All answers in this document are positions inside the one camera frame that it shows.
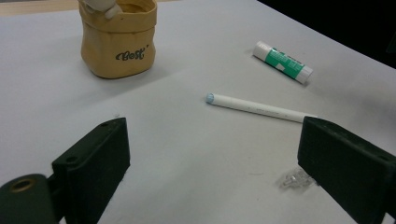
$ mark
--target tan paper container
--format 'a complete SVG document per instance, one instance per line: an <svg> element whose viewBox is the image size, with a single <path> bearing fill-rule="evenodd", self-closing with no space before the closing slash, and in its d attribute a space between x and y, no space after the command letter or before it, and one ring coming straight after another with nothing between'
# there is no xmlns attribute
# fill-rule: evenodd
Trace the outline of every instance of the tan paper container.
<svg viewBox="0 0 396 224"><path fill-rule="evenodd" d="M112 19L104 12L87 10L79 2L83 37L81 57L99 77L128 77L148 70L154 63L155 0L117 0L122 13Z"/></svg>

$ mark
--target green label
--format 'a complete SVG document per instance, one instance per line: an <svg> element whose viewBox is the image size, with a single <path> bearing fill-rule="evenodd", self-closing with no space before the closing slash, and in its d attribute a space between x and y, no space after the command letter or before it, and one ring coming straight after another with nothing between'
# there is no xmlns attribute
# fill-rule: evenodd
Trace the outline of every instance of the green label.
<svg viewBox="0 0 396 224"><path fill-rule="evenodd" d="M265 58L265 62L271 64L273 67L292 78L296 78L304 67L304 64L299 63L295 59L289 57L283 52L277 51L276 49L271 49Z"/></svg>

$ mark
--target white pen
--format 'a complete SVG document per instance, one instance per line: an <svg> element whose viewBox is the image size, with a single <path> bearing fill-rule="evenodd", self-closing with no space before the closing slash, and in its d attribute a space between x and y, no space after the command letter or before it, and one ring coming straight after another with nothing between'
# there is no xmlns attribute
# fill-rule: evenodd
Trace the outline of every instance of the white pen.
<svg viewBox="0 0 396 224"><path fill-rule="evenodd" d="M262 105L250 101L240 100L233 97L209 93L206 96L206 102L210 105L220 105L231 109L242 110L250 113L265 115L278 119L287 119L303 123L304 117L317 118L316 115L306 114L303 112L288 110L271 105Z"/></svg>

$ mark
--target glue stick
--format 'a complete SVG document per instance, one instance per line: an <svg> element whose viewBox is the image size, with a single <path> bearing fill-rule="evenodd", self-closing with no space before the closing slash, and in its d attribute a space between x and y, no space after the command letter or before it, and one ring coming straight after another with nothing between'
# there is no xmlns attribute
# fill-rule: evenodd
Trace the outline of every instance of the glue stick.
<svg viewBox="0 0 396 224"><path fill-rule="evenodd" d="M256 44L253 55L302 84L313 71L312 68L261 41Z"/></svg>

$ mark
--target table surface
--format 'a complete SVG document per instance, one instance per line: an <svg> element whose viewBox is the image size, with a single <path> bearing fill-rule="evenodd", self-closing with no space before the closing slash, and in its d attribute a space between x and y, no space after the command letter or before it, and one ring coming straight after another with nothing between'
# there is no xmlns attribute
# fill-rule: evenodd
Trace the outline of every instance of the table surface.
<svg viewBox="0 0 396 224"><path fill-rule="evenodd" d="M396 154L395 69L255 0L159 3L154 65L113 80L81 60L78 11L55 11L0 17L0 183L50 176L125 117L131 167L100 223L355 223L321 187L278 187L301 123L208 105L209 92L317 114ZM260 40L312 67L308 83L253 57Z"/></svg>

